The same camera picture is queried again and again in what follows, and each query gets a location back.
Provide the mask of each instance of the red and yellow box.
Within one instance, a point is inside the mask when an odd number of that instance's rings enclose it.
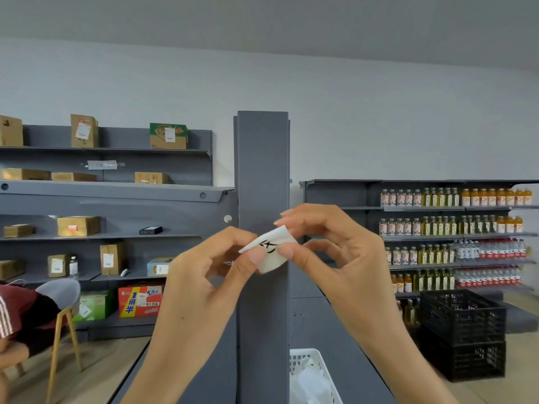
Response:
[[[120,318],[155,316],[161,308],[162,286],[125,286],[118,288]]]

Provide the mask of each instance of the black plastic crate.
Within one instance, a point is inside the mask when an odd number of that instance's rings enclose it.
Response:
[[[419,319],[453,346],[505,341],[507,312],[468,289],[421,293]]]
[[[505,341],[451,346],[421,326],[419,350],[427,361],[452,382],[505,377]]]

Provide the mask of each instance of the chair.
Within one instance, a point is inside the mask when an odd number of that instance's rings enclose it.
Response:
[[[75,349],[75,358],[79,372],[83,371],[83,365],[80,360],[79,342],[75,333],[75,326],[73,326],[73,310],[78,312],[79,309],[80,284],[79,281],[71,278],[54,279],[39,286],[36,292],[48,296],[55,301],[61,310],[56,317],[56,330],[54,332],[54,344],[52,346],[51,372],[46,400],[46,404],[50,404],[54,390],[54,378],[56,377],[56,368],[58,365],[58,349],[60,347],[60,335],[64,318],[67,320],[67,325],[71,333],[71,341]]]

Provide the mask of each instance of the hand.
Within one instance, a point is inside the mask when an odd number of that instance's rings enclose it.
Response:
[[[255,238],[229,227],[172,261],[148,354],[122,402],[178,401],[209,359],[243,286],[266,256],[260,247],[237,253]],[[231,267],[223,264],[234,259]],[[215,274],[226,275],[218,288],[207,280]]]
[[[361,346],[372,340],[373,332],[402,323],[380,236],[336,206],[302,204],[281,215],[275,225],[286,225],[293,237],[325,237],[303,246],[282,244],[277,250],[316,282]],[[325,252],[340,269],[330,268],[313,251]]]

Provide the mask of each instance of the shelf upright post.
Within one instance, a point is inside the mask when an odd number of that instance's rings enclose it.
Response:
[[[289,208],[290,126],[287,112],[234,116],[239,228],[263,234]],[[238,303],[238,404],[289,401],[288,263],[253,275]]]

